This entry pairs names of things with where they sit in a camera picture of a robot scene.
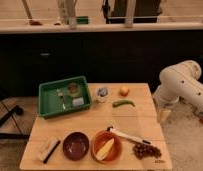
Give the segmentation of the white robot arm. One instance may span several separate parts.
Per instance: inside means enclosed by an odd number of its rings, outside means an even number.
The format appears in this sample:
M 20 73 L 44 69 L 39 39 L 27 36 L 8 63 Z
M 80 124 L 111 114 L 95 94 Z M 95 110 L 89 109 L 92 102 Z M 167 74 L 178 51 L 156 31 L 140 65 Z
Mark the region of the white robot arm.
M 193 60 L 164 68 L 159 74 L 160 85 L 153 94 L 155 103 L 167 107 L 182 97 L 203 113 L 203 84 L 198 81 L 201 74 L 200 65 Z

